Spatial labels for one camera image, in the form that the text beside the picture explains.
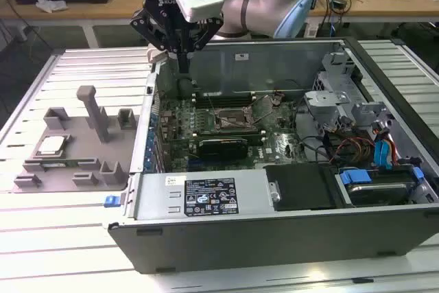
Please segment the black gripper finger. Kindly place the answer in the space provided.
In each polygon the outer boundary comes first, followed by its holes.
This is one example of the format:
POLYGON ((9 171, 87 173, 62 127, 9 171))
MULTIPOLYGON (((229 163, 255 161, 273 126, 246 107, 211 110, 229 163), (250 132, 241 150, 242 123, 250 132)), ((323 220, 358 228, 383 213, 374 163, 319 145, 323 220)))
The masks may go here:
POLYGON ((189 54, 201 50, 223 26, 223 19, 209 18, 183 27, 183 73, 189 72, 189 54))
POLYGON ((159 10, 158 16, 153 18, 146 9, 142 9, 134 14, 130 25, 155 48, 172 54, 178 62, 179 72, 185 72, 185 54, 181 50, 181 42, 170 13, 159 10))

